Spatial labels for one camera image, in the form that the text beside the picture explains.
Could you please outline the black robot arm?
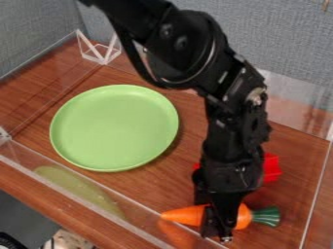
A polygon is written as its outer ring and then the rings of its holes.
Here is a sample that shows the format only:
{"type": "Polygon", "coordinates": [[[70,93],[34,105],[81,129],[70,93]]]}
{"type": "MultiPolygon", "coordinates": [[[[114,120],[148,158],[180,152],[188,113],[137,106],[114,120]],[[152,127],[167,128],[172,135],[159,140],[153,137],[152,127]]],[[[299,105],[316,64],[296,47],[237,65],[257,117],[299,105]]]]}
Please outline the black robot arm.
{"type": "Polygon", "coordinates": [[[232,239],[243,197],[261,185],[270,125],[263,76],[228,46],[213,18],[167,0],[77,0],[96,7],[118,36],[128,60],[146,83],[192,89],[208,120],[193,202],[204,206],[200,236],[232,239]]]}

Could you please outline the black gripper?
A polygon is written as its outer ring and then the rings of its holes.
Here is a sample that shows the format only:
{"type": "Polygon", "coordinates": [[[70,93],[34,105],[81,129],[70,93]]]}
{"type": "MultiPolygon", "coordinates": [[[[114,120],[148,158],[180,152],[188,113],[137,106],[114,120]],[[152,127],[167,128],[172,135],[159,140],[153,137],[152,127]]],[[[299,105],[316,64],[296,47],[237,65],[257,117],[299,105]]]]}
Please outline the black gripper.
{"type": "Polygon", "coordinates": [[[216,236],[220,243],[232,240],[243,197],[261,185],[261,163],[261,152],[235,160],[201,154],[192,173],[193,203],[208,204],[200,222],[201,237],[216,236]]]}

